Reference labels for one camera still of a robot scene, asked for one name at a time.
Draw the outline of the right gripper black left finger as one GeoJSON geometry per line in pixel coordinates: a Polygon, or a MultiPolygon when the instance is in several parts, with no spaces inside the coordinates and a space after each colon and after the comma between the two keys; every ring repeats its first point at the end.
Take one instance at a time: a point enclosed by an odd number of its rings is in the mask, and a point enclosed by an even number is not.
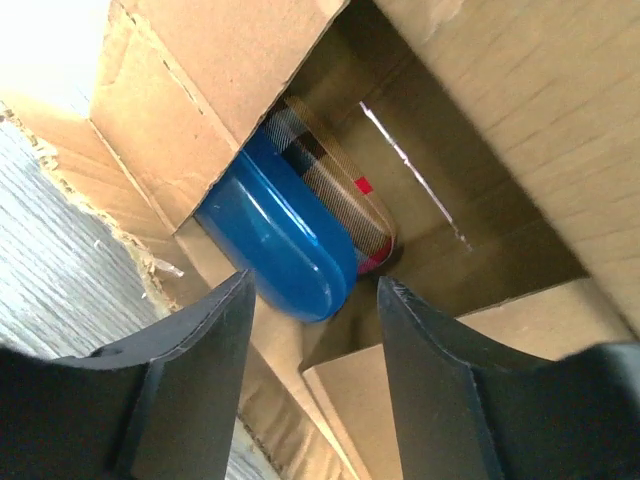
{"type": "Polygon", "coordinates": [[[5,479],[221,479],[253,324],[248,271],[86,357],[1,351],[5,479]]]}

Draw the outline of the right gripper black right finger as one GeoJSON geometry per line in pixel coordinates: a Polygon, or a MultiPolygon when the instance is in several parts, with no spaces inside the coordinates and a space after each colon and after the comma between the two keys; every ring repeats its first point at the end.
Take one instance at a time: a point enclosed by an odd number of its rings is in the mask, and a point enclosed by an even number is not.
{"type": "Polygon", "coordinates": [[[407,479],[635,479],[639,346],[557,361],[497,342],[396,279],[377,289],[407,479]]]}

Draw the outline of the dark object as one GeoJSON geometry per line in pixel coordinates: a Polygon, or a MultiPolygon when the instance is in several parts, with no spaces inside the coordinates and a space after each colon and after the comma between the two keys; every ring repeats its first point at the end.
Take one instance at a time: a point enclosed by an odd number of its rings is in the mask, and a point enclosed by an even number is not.
{"type": "Polygon", "coordinates": [[[281,97],[194,212],[272,307],[306,323],[393,254],[397,229],[361,169],[298,97],[281,97]]]}

